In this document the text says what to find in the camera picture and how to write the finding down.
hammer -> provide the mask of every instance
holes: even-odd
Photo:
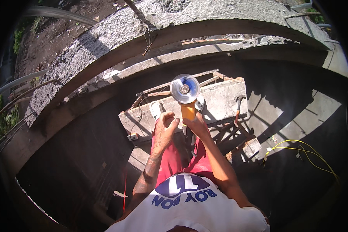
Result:
[[[237,120],[239,119],[241,101],[242,101],[243,98],[246,99],[245,95],[243,95],[243,94],[237,95],[235,97],[236,102],[238,102],[235,123],[237,123]]]

dirt ground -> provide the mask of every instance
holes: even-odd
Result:
[[[67,10],[90,19],[107,17],[124,6],[123,0],[68,0]],[[15,63],[14,78],[46,69],[58,54],[90,26],[66,19],[44,17],[37,33],[25,29]]]

grinder handle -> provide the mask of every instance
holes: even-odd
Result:
[[[189,120],[195,119],[195,116],[196,116],[195,101],[188,104],[180,104],[180,107],[182,110],[182,118],[187,118]]]

yellow cable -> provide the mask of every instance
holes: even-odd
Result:
[[[280,145],[281,143],[283,143],[283,142],[288,142],[288,141],[301,142],[301,143],[303,143],[303,144],[309,146],[309,147],[310,147],[312,150],[314,150],[316,153],[315,153],[315,152],[312,152],[312,151],[306,151],[302,145],[299,145],[299,146],[302,147],[303,149],[294,148],[294,147],[278,147],[278,145]],[[294,149],[294,150],[304,151],[304,153],[305,153],[305,155],[307,156],[309,162],[310,162],[313,166],[315,166],[315,167],[318,168],[318,169],[321,169],[321,170],[323,170],[323,171],[326,171],[326,172],[329,172],[329,173],[333,174],[334,177],[335,177],[335,179],[336,179],[336,181],[337,181],[337,183],[339,184],[339,176],[338,176],[337,174],[334,173],[334,170],[333,170],[333,169],[330,167],[330,165],[325,161],[325,159],[324,159],[313,147],[311,147],[309,144],[307,144],[307,143],[305,143],[305,142],[302,142],[302,141],[300,141],[300,140],[290,139],[290,140],[285,140],[285,141],[279,142],[278,144],[276,144],[276,146],[274,146],[274,147],[271,149],[271,151],[272,151],[273,149],[277,149],[277,148],[286,148],[286,149]],[[267,155],[269,154],[269,152],[270,152],[270,151],[268,151],[268,152],[265,154],[265,156],[264,156],[263,165],[265,165],[265,163],[264,163],[264,162],[265,162],[265,158],[267,157]],[[330,171],[328,171],[328,170],[326,170],[326,169],[322,169],[322,168],[316,166],[316,165],[310,160],[310,158],[308,157],[307,152],[317,155],[317,156],[329,167]]]

angle grinder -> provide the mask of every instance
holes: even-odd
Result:
[[[180,74],[172,80],[170,92],[172,97],[180,104],[182,118],[194,120],[196,116],[195,102],[200,93],[200,84],[197,79],[189,74]],[[183,134],[187,150],[196,156],[193,151],[195,136],[191,130],[187,130],[185,124],[183,124]]]

